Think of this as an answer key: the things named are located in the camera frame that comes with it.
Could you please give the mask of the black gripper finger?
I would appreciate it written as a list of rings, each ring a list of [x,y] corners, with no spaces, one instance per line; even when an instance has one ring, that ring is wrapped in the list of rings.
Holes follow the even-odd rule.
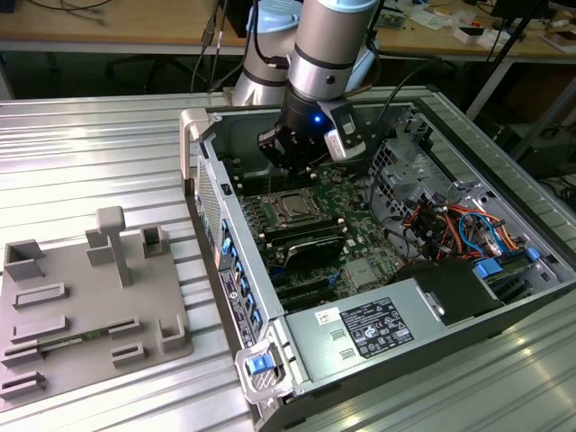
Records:
[[[282,128],[274,128],[257,134],[257,145],[266,159],[276,168],[291,170],[289,154],[281,142]]]
[[[296,144],[290,149],[290,171],[305,169],[314,156],[315,148],[311,144]]]

